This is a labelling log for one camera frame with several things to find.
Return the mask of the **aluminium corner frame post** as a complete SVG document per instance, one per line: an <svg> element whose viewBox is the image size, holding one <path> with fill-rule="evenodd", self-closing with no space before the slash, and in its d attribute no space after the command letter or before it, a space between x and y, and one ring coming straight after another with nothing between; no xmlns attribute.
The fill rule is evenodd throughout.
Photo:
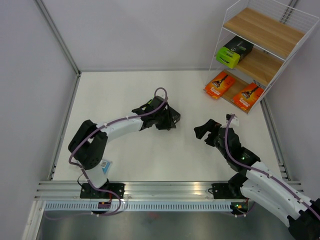
<svg viewBox="0 0 320 240"><path fill-rule="evenodd" d="M52 18L48 8L45 5L44 1L43 0L34 0L33 2L35 3L35 5L38 8L41 15L43 16L46 24L48 25L51 33L53 34L55 40L57 41L63 55L65 56L65 58L68 62L68 64L71 66L71 68L73 69L76 76L79 76L81 74L81 71L78 68L74 58L72 57L72 54L71 54L70 50L68 49L60 31L58 30L58 28L55 24L54 19Z"/></svg>

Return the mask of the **orange razor box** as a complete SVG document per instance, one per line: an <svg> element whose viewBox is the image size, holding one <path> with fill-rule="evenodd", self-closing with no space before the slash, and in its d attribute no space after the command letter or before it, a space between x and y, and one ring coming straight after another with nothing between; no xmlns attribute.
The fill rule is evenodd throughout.
<svg viewBox="0 0 320 240"><path fill-rule="evenodd" d="M238 92L231 101L243 111L247 111L257 102L263 92L263 88L252 82Z"/></svg>
<svg viewBox="0 0 320 240"><path fill-rule="evenodd" d="M236 79L229 73L221 71L215 78L213 78L205 87L204 92L213 99L219 99L226 93L236 82Z"/></svg>

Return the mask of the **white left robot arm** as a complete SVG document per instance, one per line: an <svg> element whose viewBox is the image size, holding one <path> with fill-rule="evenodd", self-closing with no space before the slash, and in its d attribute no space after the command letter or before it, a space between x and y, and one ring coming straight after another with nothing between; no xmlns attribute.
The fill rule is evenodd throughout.
<svg viewBox="0 0 320 240"><path fill-rule="evenodd" d="M69 163L80 167L92 186L92 193L98 198L104 198L109 193L106 171L102 166L107 144L152 126L158 130L175 129L180 119L181 114L160 96L133 109L130 115L108 123L97 124L88 119L81 124L68 145L71 153Z"/></svg>

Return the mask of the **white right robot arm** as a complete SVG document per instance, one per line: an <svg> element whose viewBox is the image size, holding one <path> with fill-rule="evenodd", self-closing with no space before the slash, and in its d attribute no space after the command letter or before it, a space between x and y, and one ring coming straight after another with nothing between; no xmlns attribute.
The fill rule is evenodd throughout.
<svg viewBox="0 0 320 240"><path fill-rule="evenodd" d="M205 143L219 150L236 172L228 181L228 192L235 198L244 197L259 204L276 216L296 240L320 238L320 201L313 200L275 175L261 159L242 146L231 127L237 118L227 115L226 123L209 119L195 127L197 139L205 135Z"/></svg>

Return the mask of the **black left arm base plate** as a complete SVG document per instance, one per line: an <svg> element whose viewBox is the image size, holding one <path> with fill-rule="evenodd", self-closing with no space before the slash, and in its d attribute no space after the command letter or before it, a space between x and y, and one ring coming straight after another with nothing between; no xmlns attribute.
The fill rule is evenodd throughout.
<svg viewBox="0 0 320 240"><path fill-rule="evenodd" d="M106 183L102 189L111 191L117 194L121 199L124 198L125 184L124 183ZM116 199L116 197L109 192L102 192L92 188L89 183L83 183L80 191L81 199Z"/></svg>

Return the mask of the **aluminium mounting rail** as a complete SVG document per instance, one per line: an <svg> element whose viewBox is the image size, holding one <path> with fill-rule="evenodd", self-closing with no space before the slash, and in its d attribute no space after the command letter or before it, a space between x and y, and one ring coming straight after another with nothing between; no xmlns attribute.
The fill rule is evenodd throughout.
<svg viewBox="0 0 320 240"><path fill-rule="evenodd" d="M133 202L212 202L208 192L210 181L124 181L117 190L124 199ZM36 187L35 200L80 200L82 192L77 181L41 181Z"/></svg>

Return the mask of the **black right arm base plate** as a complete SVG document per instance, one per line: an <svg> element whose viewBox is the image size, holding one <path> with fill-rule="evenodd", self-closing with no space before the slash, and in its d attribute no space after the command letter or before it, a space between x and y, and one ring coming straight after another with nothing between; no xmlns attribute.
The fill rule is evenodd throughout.
<svg viewBox="0 0 320 240"><path fill-rule="evenodd" d="M228 183L212 183L211 190L213 198L216 200L244 200L241 193L236 193L229 188Z"/></svg>

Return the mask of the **black green razor box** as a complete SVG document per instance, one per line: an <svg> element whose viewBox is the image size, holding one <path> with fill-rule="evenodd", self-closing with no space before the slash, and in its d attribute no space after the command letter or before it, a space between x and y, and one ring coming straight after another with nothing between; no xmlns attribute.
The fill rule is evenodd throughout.
<svg viewBox="0 0 320 240"><path fill-rule="evenodd" d="M251 42L235 36L218 50L215 59L219 63L233 69L252 51L253 47L254 44Z"/></svg>
<svg viewBox="0 0 320 240"><path fill-rule="evenodd" d="M159 107L163 103L163 98L161 97L154 97L152 100L148 102L150 106L152 106L154 109ZM181 119L181 114L176 111L174 108L172 108L167 102L164 103L161 109L161 116L165 115L165 112L167 112L168 115L170 115L170 121L174 124L177 124Z"/></svg>

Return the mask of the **clear blue razor blister pack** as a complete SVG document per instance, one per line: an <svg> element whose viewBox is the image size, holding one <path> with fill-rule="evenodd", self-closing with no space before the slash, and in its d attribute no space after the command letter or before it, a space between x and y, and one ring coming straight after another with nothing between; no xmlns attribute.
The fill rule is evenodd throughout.
<svg viewBox="0 0 320 240"><path fill-rule="evenodd" d="M109 160L102 159L100 162L100 166L102 168L102 172L106 175L111 168L112 162Z"/></svg>

